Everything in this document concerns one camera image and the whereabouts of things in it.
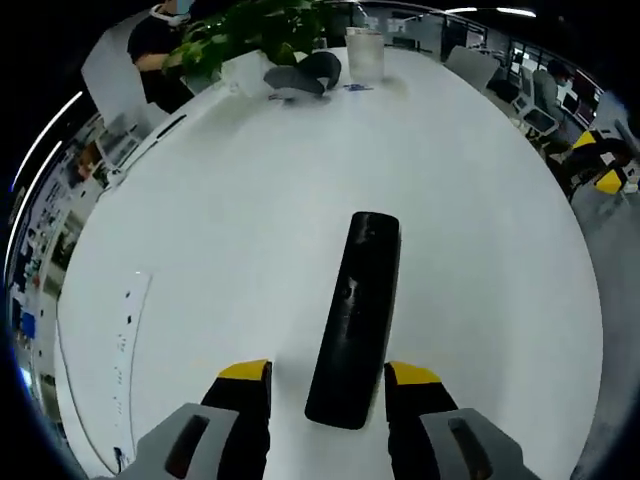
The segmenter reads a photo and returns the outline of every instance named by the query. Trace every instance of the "white round table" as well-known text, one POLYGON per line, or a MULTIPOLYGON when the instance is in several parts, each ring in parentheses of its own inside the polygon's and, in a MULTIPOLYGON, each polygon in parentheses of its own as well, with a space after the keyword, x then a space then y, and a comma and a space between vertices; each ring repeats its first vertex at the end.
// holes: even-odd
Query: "white round table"
POLYGON ((387 49, 385 71, 374 90, 298 106, 211 89, 98 203, 59 317, 78 413, 103 457, 120 438, 113 319, 123 283, 143 271, 136 440, 199 402, 223 368, 269 358, 265 479, 393 478, 382 391, 360 431, 304 417, 349 221, 368 210, 402 228, 387 360, 432 369, 460 406, 515 438, 538 475, 569 477, 602 362, 578 224, 486 98, 418 53, 387 49))

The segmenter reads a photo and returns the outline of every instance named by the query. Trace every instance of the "gray object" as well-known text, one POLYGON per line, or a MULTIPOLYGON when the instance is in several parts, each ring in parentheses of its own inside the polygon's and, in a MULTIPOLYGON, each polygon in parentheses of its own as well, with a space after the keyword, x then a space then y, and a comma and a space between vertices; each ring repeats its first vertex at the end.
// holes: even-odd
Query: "gray object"
POLYGON ((472 408, 430 413, 420 421, 431 441, 441 480, 537 478, 524 466, 520 445, 472 408), (468 432, 471 441, 461 441, 456 430, 468 432))
POLYGON ((307 77, 327 79, 327 90, 332 90, 340 79, 342 64, 331 52, 312 53, 303 59, 296 68, 307 77))
POLYGON ((283 98, 321 96, 324 93, 324 86, 318 80, 303 74, 296 67, 274 67, 265 74, 264 81, 283 98))
MULTIPOLYGON (((172 454, 177 453, 180 443, 195 441, 195 450, 191 457, 186 480, 217 478, 222 451, 238 417, 238 412, 221 408, 187 403, 173 412, 160 425, 147 433, 138 442, 135 461, 118 474, 120 480, 174 480, 167 466, 172 454), (204 425, 202 435, 197 438, 190 435, 185 439, 187 430, 194 423, 204 425)), ((107 480, 107 477, 96 477, 107 480)))

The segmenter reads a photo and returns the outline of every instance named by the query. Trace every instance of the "person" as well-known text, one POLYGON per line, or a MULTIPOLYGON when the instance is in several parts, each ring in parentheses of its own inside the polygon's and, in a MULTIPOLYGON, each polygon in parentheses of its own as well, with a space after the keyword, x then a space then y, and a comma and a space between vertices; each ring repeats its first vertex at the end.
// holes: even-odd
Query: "person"
POLYGON ((154 6, 129 37, 127 50, 140 72, 147 102, 155 103, 169 114, 193 98, 175 72, 182 62, 179 56, 169 60, 167 74, 162 71, 170 53, 181 44, 182 29, 190 20, 190 3, 189 0, 165 0, 154 6))
POLYGON ((562 153, 571 148, 571 145, 562 138, 564 113, 558 103, 558 87, 564 87, 571 73, 562 63, 557 60, 551 60, 546 70, 536 70, 533 72, 533 83, 536 86, 536 105, 551 115, 558 121, 560 126, 558 129, 538 139, 540 145, 547 144, 544 148, 547 154, 562 153))

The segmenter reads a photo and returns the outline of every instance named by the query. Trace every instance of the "white chair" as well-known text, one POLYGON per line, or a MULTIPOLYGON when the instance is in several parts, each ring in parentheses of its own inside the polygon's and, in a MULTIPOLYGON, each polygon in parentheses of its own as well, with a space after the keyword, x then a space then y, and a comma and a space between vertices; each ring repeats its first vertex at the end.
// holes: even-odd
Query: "white chair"
POLYGON ((524 122, 538 135, 546 136, 558 129, 558 121, 545 112, 536 102, 536 85, 533 73, 528 68, 520 67, 520 93, 511 102, 516 118, 524 122))
POLYGON ((469 50, 460 45, 451 50, 445 67, 465 80, 469 85, 483 93, 489 80, 498 70, 500 62, 476 50, 469 50))

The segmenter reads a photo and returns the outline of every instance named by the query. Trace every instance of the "black remote control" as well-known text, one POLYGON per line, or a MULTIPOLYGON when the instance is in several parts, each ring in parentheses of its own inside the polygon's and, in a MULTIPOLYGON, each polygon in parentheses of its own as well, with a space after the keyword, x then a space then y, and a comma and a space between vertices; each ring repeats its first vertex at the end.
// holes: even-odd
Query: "black remote control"
POLYGON ((384 363, 400 256, 400 223, 358 212, 344 248, 305 415, 357 430, 384 363))

